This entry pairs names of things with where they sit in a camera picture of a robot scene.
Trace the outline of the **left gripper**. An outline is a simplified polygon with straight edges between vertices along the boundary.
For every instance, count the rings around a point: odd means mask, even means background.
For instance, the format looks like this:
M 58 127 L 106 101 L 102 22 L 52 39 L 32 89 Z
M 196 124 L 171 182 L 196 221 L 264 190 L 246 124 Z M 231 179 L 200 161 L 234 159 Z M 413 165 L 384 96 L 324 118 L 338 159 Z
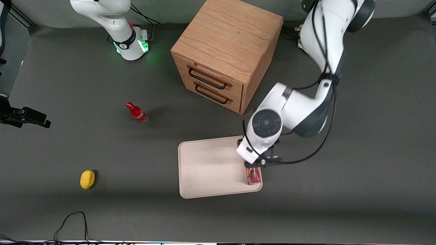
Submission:
M 279 141 L 276 141 L 262 153 L 258 153 L 242 136 L 237 140 L 237 153 L 243 158 L 245 168 L 258 167 L 265 169 L 268 166 L 278 166 L 282 164 L 282 158 L 274 154 L 274 146 L 277 143 Z

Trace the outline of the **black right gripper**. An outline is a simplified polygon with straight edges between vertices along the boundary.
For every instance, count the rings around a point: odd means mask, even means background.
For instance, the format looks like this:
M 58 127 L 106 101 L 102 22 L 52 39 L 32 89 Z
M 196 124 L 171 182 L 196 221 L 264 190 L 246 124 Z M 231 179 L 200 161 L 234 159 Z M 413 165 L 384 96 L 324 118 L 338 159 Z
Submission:
M 50 128 L 51 121 L 46 120 L 47 115 L 32 108 L 11 107 L 9 99 L 0 97 L 0 122 L 1 124 L 11 125 L 21 128 L 24 124 L 34 124 L 43 128 Z

